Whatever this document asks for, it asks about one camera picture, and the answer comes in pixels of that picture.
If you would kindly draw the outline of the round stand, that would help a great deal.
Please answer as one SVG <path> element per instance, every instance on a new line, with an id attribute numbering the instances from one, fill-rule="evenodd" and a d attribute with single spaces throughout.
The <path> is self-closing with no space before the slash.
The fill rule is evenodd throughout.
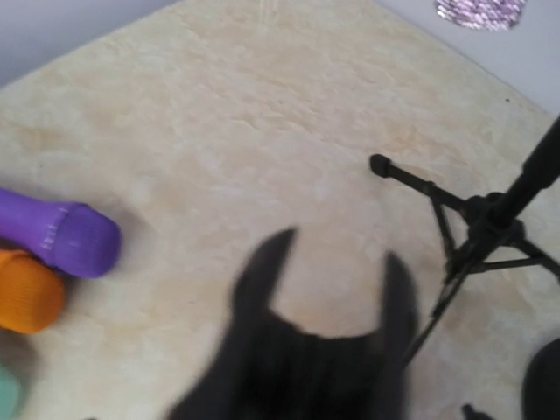
<path id="1" fill-rule="evenodd" d="M 354 337 L 304 332 L 270 309 L 297 239 L 263 240 L 238 276 L 232 318 L 206 372 L 171 419 L 404 419 L 407 352 L 417 332 L 415 282 L 394 253 L 384 259 L 380 324 Z"/>
<path id="2" fill-rule="evenodd" d="M 542 347 L 529 363 L 521 411 L 527 420 L 559 420 L 559 339 Z"/>

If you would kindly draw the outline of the purple microphone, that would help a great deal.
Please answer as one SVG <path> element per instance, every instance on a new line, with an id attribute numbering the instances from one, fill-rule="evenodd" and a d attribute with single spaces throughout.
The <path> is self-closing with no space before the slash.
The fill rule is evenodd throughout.
<path id="1" fill-rule="evenodd" d="M 120 227 L 80 202 L 45 201 L 3 188 L 1 236 L 43 263 L 81 278 L 111 271 L 121 254 Z"/>

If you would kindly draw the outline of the orange microphone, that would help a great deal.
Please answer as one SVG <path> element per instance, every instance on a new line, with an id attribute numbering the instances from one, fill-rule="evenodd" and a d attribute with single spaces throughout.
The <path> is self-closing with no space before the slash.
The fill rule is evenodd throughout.
<path id="1" fill-rule="evenodd" d="M 1 327 L 34 334 L 62 313 L 65 286 L 53 271 L 21 250 L 1 251 Z"/>

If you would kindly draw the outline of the teal microphone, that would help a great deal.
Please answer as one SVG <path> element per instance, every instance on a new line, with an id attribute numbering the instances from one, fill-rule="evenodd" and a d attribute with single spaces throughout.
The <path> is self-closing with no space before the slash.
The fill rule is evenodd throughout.
<path id="1" fill-rule="evenodd" d="M 0 419 L 11 420 L 18 415 L 23 388 L 20 380 L 6 367 L 0 367 Z"/>

